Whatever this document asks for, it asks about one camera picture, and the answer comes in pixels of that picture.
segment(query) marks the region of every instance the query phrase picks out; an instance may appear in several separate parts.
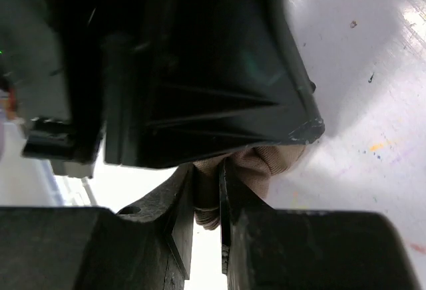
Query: white table surface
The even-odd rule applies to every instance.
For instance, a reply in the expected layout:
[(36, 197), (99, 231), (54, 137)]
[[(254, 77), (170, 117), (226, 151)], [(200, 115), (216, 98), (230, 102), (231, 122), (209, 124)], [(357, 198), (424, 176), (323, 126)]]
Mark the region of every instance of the white table surface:
[(326, 132), (268, 196), (275, 208), (385, 214), (424, 289), (425, 1), (288, 0)]
[(61, 206), (63, 197), (45, 160), (21, 157), (25, 139), (0, 108), (0, 206)]

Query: paint speck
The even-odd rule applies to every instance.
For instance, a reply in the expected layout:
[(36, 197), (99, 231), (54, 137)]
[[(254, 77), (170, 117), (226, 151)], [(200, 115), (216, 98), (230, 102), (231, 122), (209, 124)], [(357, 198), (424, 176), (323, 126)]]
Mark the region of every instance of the paint speck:
[(418, 245), (418, 244), (416, 244), (416, 243), (412, 243), (412, 242), (410, 242), (410, 243), (409, 243), (409, 246), (410, 246), (413, 250), (415, 250), (415, 251), (417, 251), (417, 252), (421, 253), (422, 255), (426, 255), (426, 246), (424, 246), (424, 245)]
[(348, 167), (348, 168), (345, 168), (345, 169), (342, 169), (342, 170), (340, 170), (337, 174), (336, 174), (336, 178), (338, 178), (338, 177), (340, 177), (340, 176), (342, 176), (342, 175), (344, 175), (344, 174), (346, 174), (348, 171), (350, 171), (352, 169), (352, 166), (350, 166), (350, 167)]
[(386, 140), (385, 142), (380, 142), (376, 145), (372, 145), (369, 149), (370, 152), (375, 152), (376, 150), (385, 148), (386, 146), (391, 146), (392, 144), (396, 144), (396, 142), (392, 142), (390, 140)]
[(292, 202), (290, 204), (291, 208), (298, 208), (299, 207), (298, 196), (299, 196), (298, 192), (293, 193), (293, 199), (292, 199)]
[(412, 152), (415, 151), (415, 148), (410, 148), (406, 151), (404, 151), (402, 154), (398, 155), (398, 157), (396, 157), (394, 160), (391, 161), (391, 165), (396, 164), (400, 161), (402, 161), (402, 159), (404, 159), (405, 157), (407, 157), (408, 155), (410, 155)]

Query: orange paint spot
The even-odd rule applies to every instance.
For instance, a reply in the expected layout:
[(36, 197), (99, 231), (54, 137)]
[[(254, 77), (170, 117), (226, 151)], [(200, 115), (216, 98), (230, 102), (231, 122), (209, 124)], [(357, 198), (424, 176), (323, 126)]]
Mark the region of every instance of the orange paint spot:
[(385, 145), (380, 143), (380, 144), (377, 144), (377, 145), (370, 147), (369, 149), (370, 149), (370, 152), (375, 152), (376, 150), (382, 149), (384, 147), (385, 147)]
[(299, 196), (298, 192), (293, 193), (293, 199), (292, 199), (292, 202), (290, 203), (291, 208), (298, 208), (298, 204), (299, 204), (298, 196)]
[(416, 243), (409, 243), (409, 246), (413, 249), (413, 250), (415, 250), (415, 251), (417, 251), (417, 252), (419, 252), (419, 253), (421, 253), (422, 255), (426, 255), (426, 246), (424, 246), (424, 245), (418, 245), (418, 244), (416, 244)]
[(390, 140), (386, 140), (385, 142), (380, 142), (376, 145), (371, 146), (369, 149), (370, 152), (375, 152), (376, 150), (385, 148), (386, 146), (390, 146), (392, 144), (396, 144), (396, 142), (392, 142)]

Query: black plastic part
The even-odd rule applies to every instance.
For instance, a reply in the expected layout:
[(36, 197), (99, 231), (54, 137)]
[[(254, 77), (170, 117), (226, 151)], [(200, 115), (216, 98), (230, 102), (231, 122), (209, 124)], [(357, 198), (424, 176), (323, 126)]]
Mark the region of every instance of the black plastic part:
[(416, 289), (401, 239), (379, 214), (274, 210), (220, 170), (222, 268), (237, 289)]
[(179, 167), (118, 215), (102, 208), (0, 208), (0, 289), (183, 290), (192, 249), (191, 176), (192, 165)]
[[(123, 34), (111, 35), (106, 79), (116, 95), (106, 95), (106, 119), (116, 122), (107, 122), (106, 161), (166, 168), (247, 147), (318, 139), (324, 125), (313, 83), (286, 22), (276, 19), (276, 5), (178, 0), (172, 33), (161, 41), (154, 35), (132, 48), (128, 39), (123, 47)], [(284, 35), (274, 30), (278, 25)], [(153, 46), (156, 66), (145, 69)]]
[(11, 83), (6, 78), (6, 76), (7, 71), (3, 66), (2, 56), (0, 55), (0, 90), (2, 90), (3, 92), (9, 92), (11, 90)]
[(283, 0), (2, 1), (23, 154), (56, 174), (90, 176), (104, 130), (106, 162), (149, 168), (324, 132)]

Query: beige glove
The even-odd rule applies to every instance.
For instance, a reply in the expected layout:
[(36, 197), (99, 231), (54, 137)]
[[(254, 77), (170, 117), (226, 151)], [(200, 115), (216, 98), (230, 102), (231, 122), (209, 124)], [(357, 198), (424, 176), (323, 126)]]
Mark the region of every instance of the beige glove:
[(304, 153), (305, 146), (265, 146), (195, 162), (194, 206), (196, 223), (207, 230), (220, 224), (218, 165), (229, 158), (236, 175), (256, 195), (264, 199), (270, 178), (289, 169)]

